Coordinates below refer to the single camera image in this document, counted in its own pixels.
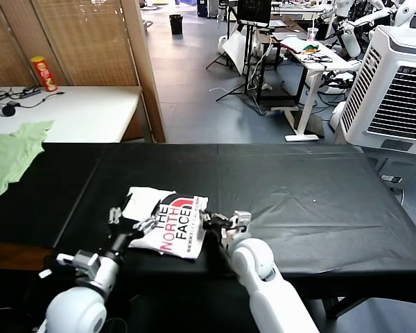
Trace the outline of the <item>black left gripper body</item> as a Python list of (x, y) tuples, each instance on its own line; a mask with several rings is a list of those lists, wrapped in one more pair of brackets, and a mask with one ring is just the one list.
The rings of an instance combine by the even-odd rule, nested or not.
[(133, 240), (145, 236), (145, 232), (136, 228), (135, 225), (135, 222), (129, 222), (128, 220), (122, 220), (118, 223), (109, 222), (110, 235), (107, 238), (105, 252), (111, 253), (115, 257), (124, 256)]

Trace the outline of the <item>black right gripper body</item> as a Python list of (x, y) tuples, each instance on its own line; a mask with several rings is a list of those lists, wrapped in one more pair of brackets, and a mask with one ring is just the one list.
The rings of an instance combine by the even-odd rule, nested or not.
[(221, 230), (221, 229), (229, 230), (233, 225), (233, 222), (231, 221), (231, 219), (227, 218), (226, 216), (222, 214), (211, 214), (211, 218), (205, 219), (205, 221), (206, 220), (211, 220), (210, 230)]

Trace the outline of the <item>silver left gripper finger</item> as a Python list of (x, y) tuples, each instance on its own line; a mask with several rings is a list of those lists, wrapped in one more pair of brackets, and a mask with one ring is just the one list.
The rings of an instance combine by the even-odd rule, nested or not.
[(124, 209), (127, 207), (132, 194), (128, 194), (122, 201), (118, 207), (111, 207), (109, 210), (109, 224), (118, 224), (120, 217), (123, 215)]
[(157, 204), (154, 206), (151, 215), (144, 219), (143, 221), (137, 222), (133, 225), (133, 230), (140, 233), (149, 233), (153, 230), (156, 225), (159, 223), (159, 207), (161, 201), (159, 200)]

